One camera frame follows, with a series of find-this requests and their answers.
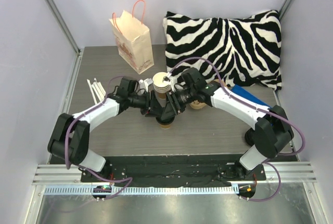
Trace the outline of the single brown paper cup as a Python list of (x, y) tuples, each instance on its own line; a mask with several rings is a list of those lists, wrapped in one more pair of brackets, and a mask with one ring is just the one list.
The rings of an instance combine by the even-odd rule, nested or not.
[(162, 129), (169, 129), (172, 124), (159, 124)]

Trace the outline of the black plastic cup lid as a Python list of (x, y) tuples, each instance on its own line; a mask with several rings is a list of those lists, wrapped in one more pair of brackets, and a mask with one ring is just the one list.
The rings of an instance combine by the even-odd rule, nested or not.
[(171, 117), (171, 118), (168, 118), (166, 120), (162, 120), (160, 117), (157, 117), (156, 118), (156, 121), (160, 124), (160, 125), (170, 125), (173, 123), (175, 117)]

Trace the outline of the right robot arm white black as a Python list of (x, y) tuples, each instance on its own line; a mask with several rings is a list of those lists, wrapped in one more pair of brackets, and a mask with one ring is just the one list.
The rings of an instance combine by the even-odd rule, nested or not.
[(177, 90), (170, 73), (160, 72), (153, 76), (156, 92), (167, 96), (162, 121), (167, 122), (181, 113), (186, 104), (199, 101), (226, 111), (250, 126), (246, 140), (252, 141), (253, 145), (235, 162), (234, 178), (248, 179), (258, 165), (275, 158), (293, 139), (294, 133), (282, 107), (261, 106), (233, 94), (216, 81), (207, 83), (195, 68), (184, 71), (182, 78), (186, 85)]

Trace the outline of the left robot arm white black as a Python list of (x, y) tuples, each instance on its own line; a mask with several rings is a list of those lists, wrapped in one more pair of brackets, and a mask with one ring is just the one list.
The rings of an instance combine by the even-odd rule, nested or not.
[(150, 78), (138, 81), (124, 76), (99, 104), (73, 115), (59, 115), (47, 146), (48, 152), (63, 159), (67, 168), (76, 165), (100, 182), (109, 180), (112, 174), (110, 162), (89, 149), (90, 133), (128, 108), (138, 108), (142, 114), (152, 112), (158, 103), (148, 90), (152, 84)]

